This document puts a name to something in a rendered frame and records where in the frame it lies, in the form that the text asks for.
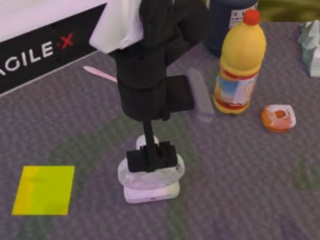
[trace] gray gripper part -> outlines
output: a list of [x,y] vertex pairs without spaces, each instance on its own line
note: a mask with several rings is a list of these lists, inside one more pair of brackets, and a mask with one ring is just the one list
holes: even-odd
[[215,111],[202,74],[195,68],[190,68],[187,77],[194,98],[194,111],[191,115],[203,123],[211,123]]

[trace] black banner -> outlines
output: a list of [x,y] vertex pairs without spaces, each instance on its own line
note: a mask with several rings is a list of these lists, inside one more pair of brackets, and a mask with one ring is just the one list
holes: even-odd
[[105,6],[0,42],[0,94],[93,53],[89,39]]

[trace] yellow bottle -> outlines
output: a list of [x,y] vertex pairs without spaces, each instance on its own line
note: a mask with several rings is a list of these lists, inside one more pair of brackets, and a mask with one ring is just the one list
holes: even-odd
[[247,10],[224,39],[213,101],[225,114],[241,114],[249,107],[267,45],[259,21],[257,10]]

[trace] dark gray table surface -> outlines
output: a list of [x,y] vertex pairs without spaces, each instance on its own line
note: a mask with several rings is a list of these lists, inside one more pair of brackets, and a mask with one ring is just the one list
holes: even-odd
[[[0,98],[1,240],[315,240],[320,238],[320,79],[300,61],[297,23],[263,23],[267,52],[250,108],[216,112],[210,124],[188,113],[156,122],[186,174],[178,198],[128,204],[117,166],[142,133],[120,106],[116,85],[84,65],[115,75],[95,53]],[[168,70],[190,67],[212,94],[219,60],[200,44]],[[296,127],[264,129],[268,104],[291,104]],[[74,165],[68,216],[11,216],[25,165]]]

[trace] yellow square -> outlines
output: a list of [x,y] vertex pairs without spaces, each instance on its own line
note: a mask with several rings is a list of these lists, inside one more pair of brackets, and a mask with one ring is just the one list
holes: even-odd
[[74,166],[24,166],[12,215],[67,215]]

